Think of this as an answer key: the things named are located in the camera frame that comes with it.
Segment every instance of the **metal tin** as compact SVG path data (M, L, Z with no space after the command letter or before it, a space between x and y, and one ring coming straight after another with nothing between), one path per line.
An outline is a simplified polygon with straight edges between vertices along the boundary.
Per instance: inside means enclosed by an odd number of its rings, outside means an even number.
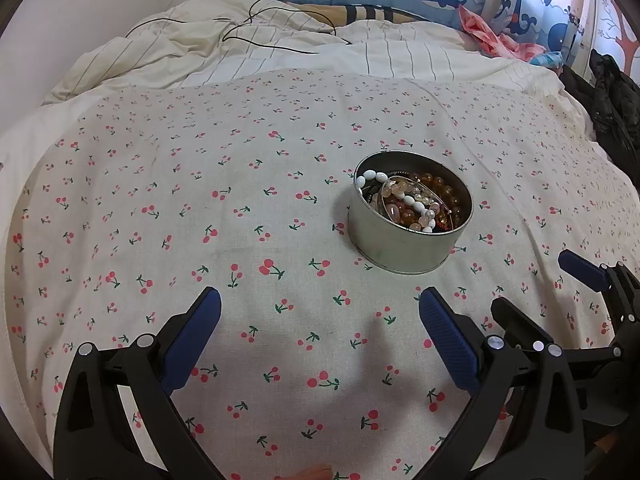
M460 199L463 222L445 233L420 233L394 224L364 200L356 178L367 170L431 173L440 176ZM423 274L441 265L471 220L473 199L466 185L445 166L417 153L379 152L364 158L353 175L348 214L349 237L362 255L383 269L398 274Z

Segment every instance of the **finger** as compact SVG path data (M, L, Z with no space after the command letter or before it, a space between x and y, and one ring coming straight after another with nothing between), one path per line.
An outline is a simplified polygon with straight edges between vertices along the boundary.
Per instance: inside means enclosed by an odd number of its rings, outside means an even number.
M317 464L283 480L332 480L333 476L331 465Z

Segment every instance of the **blue gripper pad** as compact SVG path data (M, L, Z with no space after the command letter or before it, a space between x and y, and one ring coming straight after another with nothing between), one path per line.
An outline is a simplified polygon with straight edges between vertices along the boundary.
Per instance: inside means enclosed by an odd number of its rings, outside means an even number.
M603 269L568 249L558 255L558 265L593 292L603 292L609 288L607 273Z
M420 295L420 320L455 385L473 397L480 388L478 356L454 322L452 316L455 314L449 305L431 289L427 288Z
M200 303L196 300L191 307L191 317L164 354L160 385L168 396L187 383L191 370L220 320L222 300L215 288L209 288L198 299Z

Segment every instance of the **black jacket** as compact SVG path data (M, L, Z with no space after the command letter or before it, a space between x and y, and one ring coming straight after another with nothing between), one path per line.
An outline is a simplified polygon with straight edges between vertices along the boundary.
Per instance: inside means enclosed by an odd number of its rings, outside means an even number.
M567 66L560 80L588 111L599 145L640 188L640 88L611 56L592 50L590 67L595 88Z

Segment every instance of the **bed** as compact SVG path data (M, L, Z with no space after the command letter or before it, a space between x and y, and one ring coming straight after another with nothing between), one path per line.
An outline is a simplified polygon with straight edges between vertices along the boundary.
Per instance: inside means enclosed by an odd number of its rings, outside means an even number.
M563 346L610 340L602 300L557 256L637 272L638 196L556 75L442 25L334 33L296 10L190 0L151 16L0 137L0 394L42 463L78 345L154 333L205 285L222 319L173 400L234 479L315 462L336 479L414 475L468 400L418 320L427 286L487 334L505 296ZM433 158L474 197L437 270L386 272L349 241L353 170L379 150Z

